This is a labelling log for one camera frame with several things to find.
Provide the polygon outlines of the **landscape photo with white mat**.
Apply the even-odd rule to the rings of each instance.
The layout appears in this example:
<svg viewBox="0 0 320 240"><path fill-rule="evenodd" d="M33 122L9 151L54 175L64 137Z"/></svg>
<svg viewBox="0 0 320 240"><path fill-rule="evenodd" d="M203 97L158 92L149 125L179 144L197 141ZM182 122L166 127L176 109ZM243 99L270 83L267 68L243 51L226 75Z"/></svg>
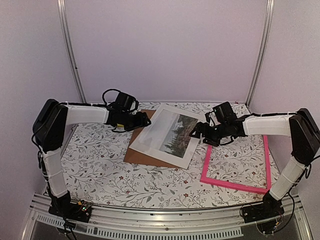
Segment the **landscape photo with white mat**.
<svg viewBox="0 0 320 240"><path fill-rule="evenodd" d="M129 148L176 167L187 169L199 139L190 137L197 123L204 122L204 114L162 103Z"/></svg>

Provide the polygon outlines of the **brown frame backing board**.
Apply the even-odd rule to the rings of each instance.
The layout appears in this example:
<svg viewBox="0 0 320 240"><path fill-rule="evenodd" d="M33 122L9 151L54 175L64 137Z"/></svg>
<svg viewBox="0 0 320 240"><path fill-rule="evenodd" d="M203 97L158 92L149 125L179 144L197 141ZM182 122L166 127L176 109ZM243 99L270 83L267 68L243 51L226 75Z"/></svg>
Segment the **brown frame backing board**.
<svg viewBox="0 0 320 240"><path fill-rule="evenodd" d="M148 118L151 119L153 114L156 112L155 110L142 109L141 112L147 114ZM129 141L129 146L133 143L136 137L140 134L143 128L137 128L132 132L131 139ZM177 168L177 166L172 165L170 163L161 161L154 157L145 155L141 152L133 150L131 148L127 148L127 151L124 156L125 163L137 164L137 165L145 165L145 166L153 166L153 167L165 167L165 168Z"/></svg>

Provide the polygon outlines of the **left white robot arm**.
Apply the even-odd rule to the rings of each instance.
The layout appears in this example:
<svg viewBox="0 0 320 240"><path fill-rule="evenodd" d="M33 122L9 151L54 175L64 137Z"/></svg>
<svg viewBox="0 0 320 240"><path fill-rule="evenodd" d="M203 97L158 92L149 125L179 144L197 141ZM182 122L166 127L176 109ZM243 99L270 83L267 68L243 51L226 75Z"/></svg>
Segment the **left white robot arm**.
<svg viewBox="0 0 320 240"><path fill-rule="evenodd" d="M59 102L48 99L32 126L31 142L37 147L38 167L47 184L52 205L63 216L74 213L70 192L64 180L61 164L62 146L68 126L78 124L104 124L117 132L151 125L145 112L138 111L139 101L120 90L116 90L114 101L103 99L102 103Z"/></svg>

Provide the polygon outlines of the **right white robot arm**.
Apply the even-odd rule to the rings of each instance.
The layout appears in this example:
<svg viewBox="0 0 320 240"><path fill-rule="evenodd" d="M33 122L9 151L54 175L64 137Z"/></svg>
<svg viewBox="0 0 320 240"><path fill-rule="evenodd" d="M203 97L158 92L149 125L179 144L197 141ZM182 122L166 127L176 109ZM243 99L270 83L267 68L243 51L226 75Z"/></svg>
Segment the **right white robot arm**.
<svg viewBox="0 0 320 240"><path fill-rule="evenodd" d="M292 152L278 180L264 195L258 213L269 218L278 210L278 203L298 184L311 163L319 158L320 130L310 111L300 108L295 112L246 114L237 117L231 104L226 101L212 109L218 123L211 125L211 113L205 114L206 121L198 122L189 133L192 138L218 147L223 138L233 142L238 137L255 135L284 136L291 139Z"/></svg>

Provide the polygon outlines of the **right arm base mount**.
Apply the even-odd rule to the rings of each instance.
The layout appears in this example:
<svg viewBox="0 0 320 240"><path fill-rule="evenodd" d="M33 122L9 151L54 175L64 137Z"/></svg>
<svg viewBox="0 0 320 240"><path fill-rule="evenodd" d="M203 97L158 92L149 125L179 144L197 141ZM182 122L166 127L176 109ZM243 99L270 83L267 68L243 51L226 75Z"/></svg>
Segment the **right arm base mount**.
<svg viewBox="0 0 320 240"><path fill-rule="evenodd" d="M276 232L284 218L284 208L281 203L275 205L261 202L259 204L243 205L239 214L245 223L256 223L257 230L263 235Z"/></svg>

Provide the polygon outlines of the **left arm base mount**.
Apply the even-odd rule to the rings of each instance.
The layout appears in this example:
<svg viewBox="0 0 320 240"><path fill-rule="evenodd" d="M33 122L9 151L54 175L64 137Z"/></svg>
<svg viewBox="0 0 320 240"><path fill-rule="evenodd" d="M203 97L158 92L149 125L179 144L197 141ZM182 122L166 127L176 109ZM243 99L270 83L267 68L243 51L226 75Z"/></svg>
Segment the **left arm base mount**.
<svg viewBox="0 0 320 240"><path fill-rule="evenodd" d="M57 198L51 201L48 213L67 220L88 223L92 214L92 205L84 200L72 202L68 199Z"/></svg>

